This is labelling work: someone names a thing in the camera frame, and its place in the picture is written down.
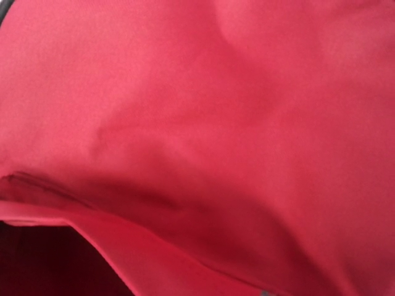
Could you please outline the red student backpack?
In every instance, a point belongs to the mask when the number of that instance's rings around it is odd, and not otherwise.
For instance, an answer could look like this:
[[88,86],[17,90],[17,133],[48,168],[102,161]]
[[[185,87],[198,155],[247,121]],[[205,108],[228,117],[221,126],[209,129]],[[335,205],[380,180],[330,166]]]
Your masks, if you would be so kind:
[[393,1],[2,1],[2,295],[393,295]]

